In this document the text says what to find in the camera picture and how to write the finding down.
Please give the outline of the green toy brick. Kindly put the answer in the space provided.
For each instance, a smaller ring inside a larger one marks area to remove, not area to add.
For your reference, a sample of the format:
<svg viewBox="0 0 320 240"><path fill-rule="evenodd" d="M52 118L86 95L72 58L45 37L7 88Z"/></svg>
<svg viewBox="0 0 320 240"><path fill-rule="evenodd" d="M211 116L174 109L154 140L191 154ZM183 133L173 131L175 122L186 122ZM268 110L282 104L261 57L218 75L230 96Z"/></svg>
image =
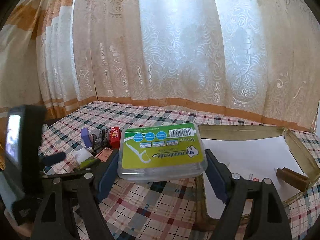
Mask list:
<svg viewBox="0 0 320 240"><path fill-rule="evenodd" d="M98 163L99 160L95 158L88 158L80 163L80 170L85 170L86 168L90 168L92 165Z"/></svg>

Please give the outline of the pink stamp pad tin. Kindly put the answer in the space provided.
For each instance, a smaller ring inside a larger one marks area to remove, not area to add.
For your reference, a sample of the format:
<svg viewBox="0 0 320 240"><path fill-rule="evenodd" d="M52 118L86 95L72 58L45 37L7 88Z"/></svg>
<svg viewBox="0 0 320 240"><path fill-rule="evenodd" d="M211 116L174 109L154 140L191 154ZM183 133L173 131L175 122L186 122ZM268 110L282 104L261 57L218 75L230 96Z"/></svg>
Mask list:
<svg viewBox="0 0 320 240"><path fill-rule="evenodd" d="M103 150L101 150L96 156L96 159L99 159L101 162L106 162L109 158L109 156L112 154L113 150L106 147Z"/></svg>

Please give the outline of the brown wooden block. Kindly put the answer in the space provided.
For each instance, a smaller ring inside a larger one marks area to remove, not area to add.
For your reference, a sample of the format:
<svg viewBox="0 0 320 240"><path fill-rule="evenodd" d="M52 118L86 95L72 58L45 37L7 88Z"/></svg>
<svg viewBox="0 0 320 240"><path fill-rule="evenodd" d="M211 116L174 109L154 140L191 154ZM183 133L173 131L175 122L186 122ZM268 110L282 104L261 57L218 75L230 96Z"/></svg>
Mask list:
<svg viewBox="0 0 320 240"><path fill-rule="evenodd" d="M299 174L291 169L286 167L276 170L277 178L283 180L287 184L291 185L295 189L298 189L301 192L305 192L310 185L310 178Z"/></svg>

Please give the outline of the red toy brick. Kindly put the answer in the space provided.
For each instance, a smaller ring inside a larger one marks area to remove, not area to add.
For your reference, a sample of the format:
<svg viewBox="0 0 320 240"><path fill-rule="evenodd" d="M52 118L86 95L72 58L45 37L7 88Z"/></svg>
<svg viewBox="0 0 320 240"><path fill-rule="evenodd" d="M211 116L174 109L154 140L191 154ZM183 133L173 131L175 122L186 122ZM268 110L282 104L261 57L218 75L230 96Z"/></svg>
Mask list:
<svg viewBox="0 0 320 240"><path fill-rule="evenodd" d="M121 130L118 126L112 127L108 132L108 144L112 150L119 149Z"/></svg>

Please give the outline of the dental floss pick box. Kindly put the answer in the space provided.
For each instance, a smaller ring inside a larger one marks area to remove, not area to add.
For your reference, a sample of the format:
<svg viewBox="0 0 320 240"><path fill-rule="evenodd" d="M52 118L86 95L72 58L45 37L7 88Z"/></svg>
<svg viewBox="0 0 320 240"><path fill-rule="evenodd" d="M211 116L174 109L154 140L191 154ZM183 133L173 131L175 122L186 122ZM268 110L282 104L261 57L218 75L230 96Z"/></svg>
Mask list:
<svg viewBox="0 0 320 240"><path fill-rule="evenodd" d="M204 145L193 122L127 128L121 133L118 176L127 181L196 177L207 167Z"/></svg>

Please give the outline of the white small box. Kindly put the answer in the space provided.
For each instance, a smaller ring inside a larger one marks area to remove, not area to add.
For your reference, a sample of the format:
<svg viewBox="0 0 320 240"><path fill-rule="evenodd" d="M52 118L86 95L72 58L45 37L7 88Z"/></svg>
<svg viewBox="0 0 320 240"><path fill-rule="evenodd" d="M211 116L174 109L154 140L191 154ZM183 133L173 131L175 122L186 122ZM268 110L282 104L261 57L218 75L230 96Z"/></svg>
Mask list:
<svg viewBox="0 0 320 240"><path fill-rule="evenodd" d="M260 182L260 179L257 176L255 176L254 174L252 174L252 173L249 174L248 180Z"/></svg>

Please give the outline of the purple small block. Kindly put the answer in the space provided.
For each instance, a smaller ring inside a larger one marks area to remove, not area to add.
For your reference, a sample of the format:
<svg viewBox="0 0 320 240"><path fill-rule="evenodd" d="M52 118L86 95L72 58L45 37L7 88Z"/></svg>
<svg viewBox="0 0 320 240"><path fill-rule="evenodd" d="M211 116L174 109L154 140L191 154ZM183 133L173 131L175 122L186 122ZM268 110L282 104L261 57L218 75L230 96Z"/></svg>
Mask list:
<svg viewBox="0 0 320 240"><path fill-rule="evenodd" d="M82 128L80 133L81 133L81 139L83 140L85 147L86 148L92 147L91 136L88 131L88 128Z"/></svg>

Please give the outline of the crumpled grey black wrapper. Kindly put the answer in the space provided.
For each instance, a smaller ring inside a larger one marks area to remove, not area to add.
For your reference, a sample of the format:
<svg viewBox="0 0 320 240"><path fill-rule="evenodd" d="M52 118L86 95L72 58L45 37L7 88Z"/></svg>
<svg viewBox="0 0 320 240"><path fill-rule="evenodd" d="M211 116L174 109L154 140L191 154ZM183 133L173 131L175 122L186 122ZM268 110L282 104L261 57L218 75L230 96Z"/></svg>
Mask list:
<svg viewBox="0 0 320 240"><path fill-rule="evenodd" d="M109 147L109 139L109 133L105 129L94 132L92 134L92 151L98 154L104 148Z"/></svg>

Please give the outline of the white paper liner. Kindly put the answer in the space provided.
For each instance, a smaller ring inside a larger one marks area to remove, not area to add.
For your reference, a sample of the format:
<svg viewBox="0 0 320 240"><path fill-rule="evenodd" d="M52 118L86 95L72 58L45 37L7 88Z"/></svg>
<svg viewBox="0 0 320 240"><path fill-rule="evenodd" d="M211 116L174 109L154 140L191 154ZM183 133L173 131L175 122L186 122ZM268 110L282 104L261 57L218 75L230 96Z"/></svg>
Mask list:
<svg viewBox="0 0 320 240"><path fill-rule="evenodd" d="M250 173L260 181L270 178L282 201L300 193L298 189L276 176L276 170L284 167L299 174L304 173L290 152L283 135L244 141L203 139L202 142L232 173L238 173L244 179L248 179Z"/></svg>

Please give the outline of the cream patterned curtain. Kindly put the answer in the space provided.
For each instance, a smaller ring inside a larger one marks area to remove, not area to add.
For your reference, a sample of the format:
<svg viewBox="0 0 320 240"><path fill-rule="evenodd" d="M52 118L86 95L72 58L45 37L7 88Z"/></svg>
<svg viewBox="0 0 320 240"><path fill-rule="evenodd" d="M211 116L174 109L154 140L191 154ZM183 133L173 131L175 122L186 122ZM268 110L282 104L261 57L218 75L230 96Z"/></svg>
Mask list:
<svg viewBox="0 0 320 240"><path fill-rule="evenodd" d="M92 101L193 109L301 131L319 112L306 0L18 0L1 29L9 108Z"/></svg>

